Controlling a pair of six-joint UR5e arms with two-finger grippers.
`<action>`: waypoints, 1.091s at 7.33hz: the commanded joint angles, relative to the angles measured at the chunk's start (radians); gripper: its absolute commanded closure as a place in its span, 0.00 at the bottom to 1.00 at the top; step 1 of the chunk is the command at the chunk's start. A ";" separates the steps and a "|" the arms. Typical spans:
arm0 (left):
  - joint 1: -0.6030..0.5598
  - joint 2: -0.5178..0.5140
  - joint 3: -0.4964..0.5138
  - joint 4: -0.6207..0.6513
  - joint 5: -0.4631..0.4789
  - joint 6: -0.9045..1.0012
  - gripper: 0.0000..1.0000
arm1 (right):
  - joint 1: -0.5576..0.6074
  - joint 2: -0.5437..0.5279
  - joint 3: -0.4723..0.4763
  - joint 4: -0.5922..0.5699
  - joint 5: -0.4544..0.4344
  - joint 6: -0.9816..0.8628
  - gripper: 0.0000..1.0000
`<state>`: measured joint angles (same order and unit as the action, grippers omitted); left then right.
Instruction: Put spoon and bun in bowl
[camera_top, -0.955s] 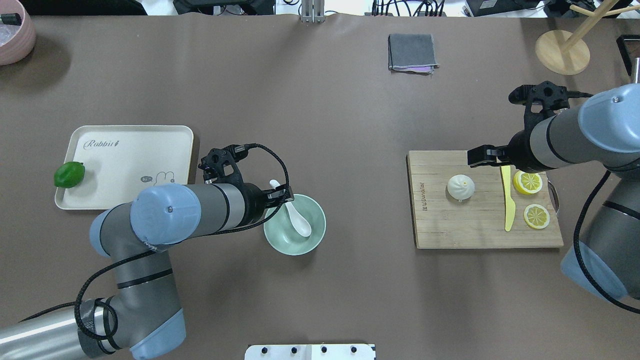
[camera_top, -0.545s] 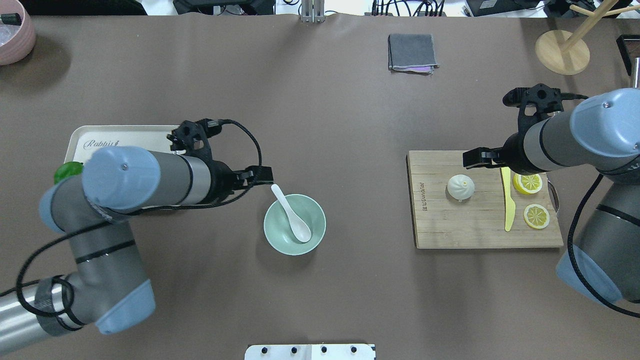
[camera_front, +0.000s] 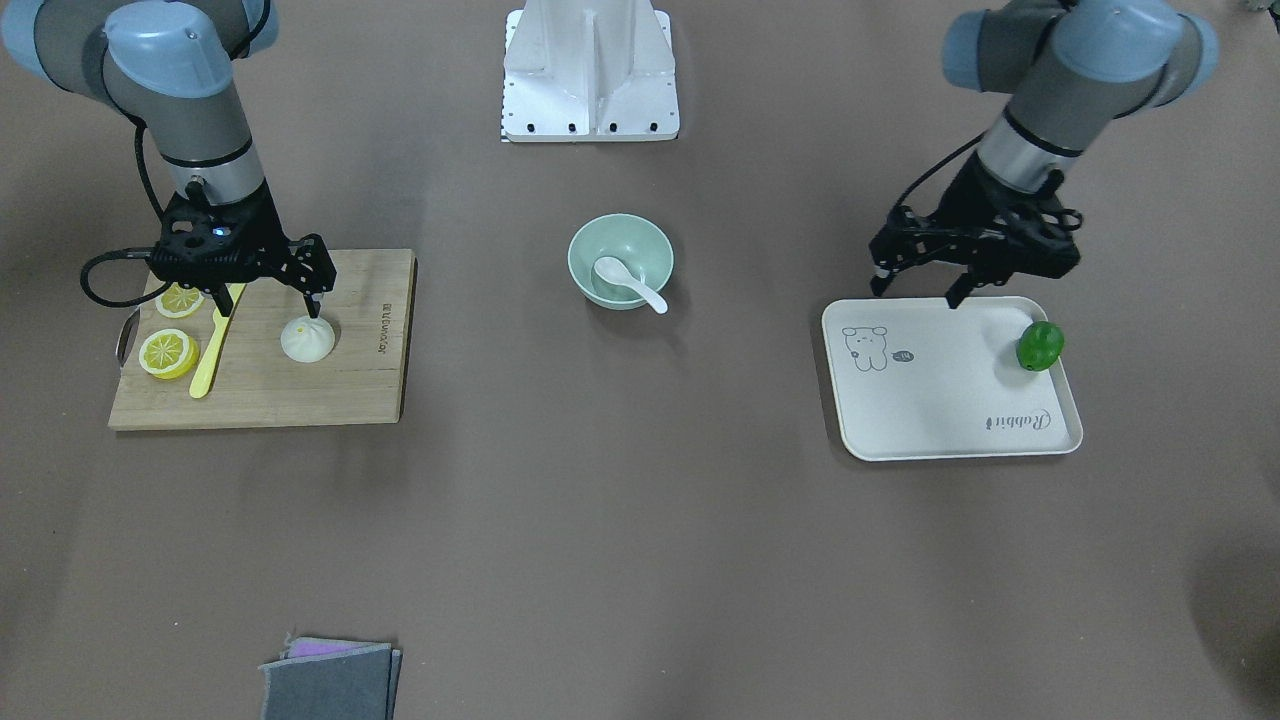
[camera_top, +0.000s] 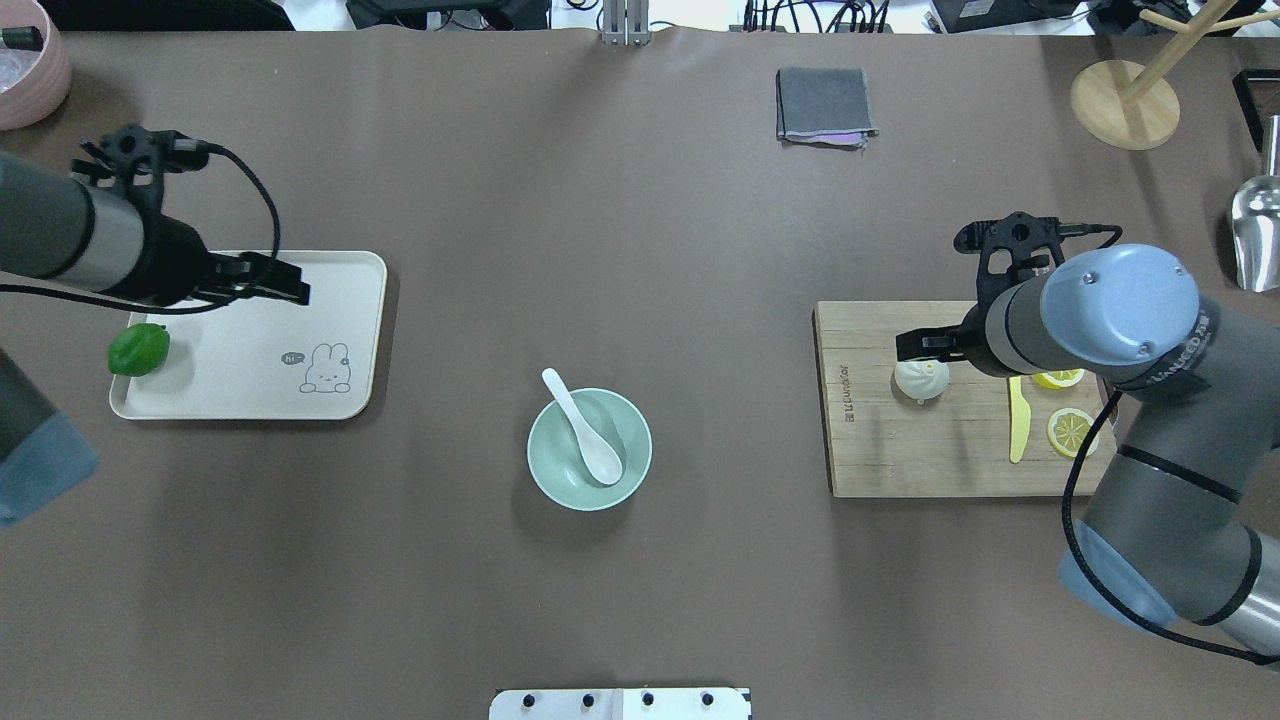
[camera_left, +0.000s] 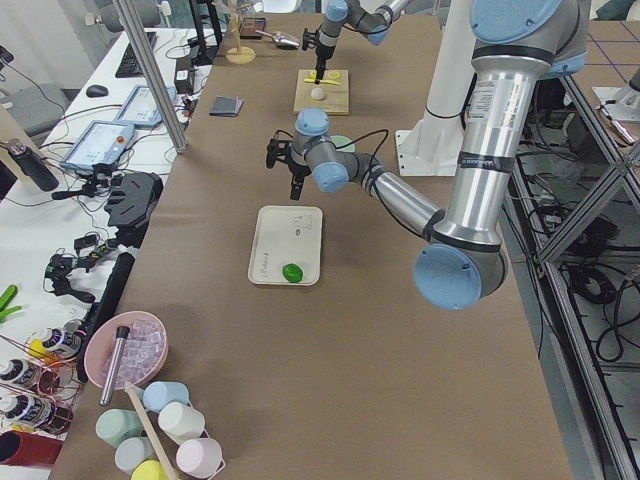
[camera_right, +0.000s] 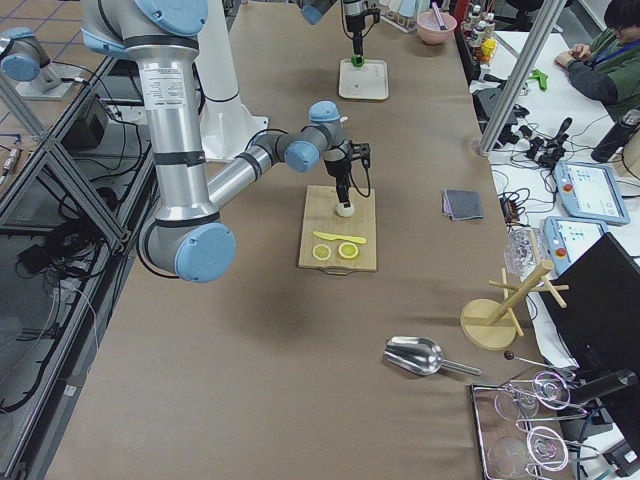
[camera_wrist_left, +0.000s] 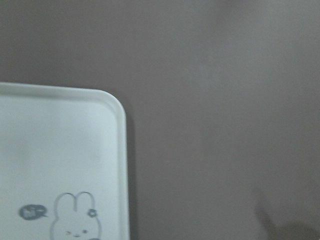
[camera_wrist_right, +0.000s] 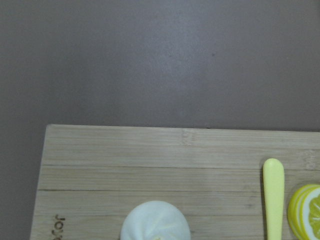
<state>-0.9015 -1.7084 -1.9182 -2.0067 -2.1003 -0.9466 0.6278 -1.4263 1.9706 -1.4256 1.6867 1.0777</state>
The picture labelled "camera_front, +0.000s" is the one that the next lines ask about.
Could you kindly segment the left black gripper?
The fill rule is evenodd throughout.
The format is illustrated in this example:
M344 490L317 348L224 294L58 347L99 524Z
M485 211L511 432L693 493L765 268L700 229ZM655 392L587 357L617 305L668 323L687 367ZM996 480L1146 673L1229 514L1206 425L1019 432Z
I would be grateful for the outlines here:
M911 266L951 263L965 269L943 295L955 310L984 283L1005 283L1016 273L1056 279L1080 261L1073 233L1083 215L1059 201L1065 174L1056 164L1038 190L1025 193L1002 184L972 154L937 209L916 215L906 204L909 195L955 159L951 152L913 181L870 241L874 297L883 297Z

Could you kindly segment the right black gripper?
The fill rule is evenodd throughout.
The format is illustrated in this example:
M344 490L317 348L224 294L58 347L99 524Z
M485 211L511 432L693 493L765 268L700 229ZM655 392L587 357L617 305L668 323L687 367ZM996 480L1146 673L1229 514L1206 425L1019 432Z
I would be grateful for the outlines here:
M189 182L163 214L163 232L148 258L160 281L205 290L221 318L230 319L237 283L271 277L303 296L311 319L333 291L337 269L320 234L289 241L269 184L234 202L215 204L205 182Z

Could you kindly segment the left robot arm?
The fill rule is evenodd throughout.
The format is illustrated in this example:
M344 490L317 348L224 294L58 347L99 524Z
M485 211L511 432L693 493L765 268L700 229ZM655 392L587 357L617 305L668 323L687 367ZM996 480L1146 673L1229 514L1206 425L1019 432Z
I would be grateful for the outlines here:
M950 307L1015 274L1068 274L1082 225L1057 199L1068 170L1111 120L1201 87L1219 54L1213 27L1166 1L1011 1L960 15L943 40L945 78L1009 100L957 150L964 164L936 210L919 215L904 199L891 209L869 245L872 293L928 263L963 269Z

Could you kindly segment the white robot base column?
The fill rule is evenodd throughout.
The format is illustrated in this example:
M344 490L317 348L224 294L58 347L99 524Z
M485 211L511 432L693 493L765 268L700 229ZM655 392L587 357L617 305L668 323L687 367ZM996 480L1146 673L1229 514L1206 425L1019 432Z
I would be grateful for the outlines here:
M504 28L503 141L678 137L671 18L652 3L526 1Z

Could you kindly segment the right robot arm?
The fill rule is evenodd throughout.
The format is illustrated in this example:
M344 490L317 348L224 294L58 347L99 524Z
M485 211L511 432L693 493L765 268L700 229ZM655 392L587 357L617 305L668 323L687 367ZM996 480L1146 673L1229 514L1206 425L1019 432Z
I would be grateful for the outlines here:
M164 287L209 296L230 316L230 287L270 277L302 293L310 316L337 269L323 238L282 228L234 85L232 63L269 47L278 33L269 1L12 1L3 42L40 78L97 100L142 135L150 131L175 191L156 205L152 247L88 260L92 269L142 260Z

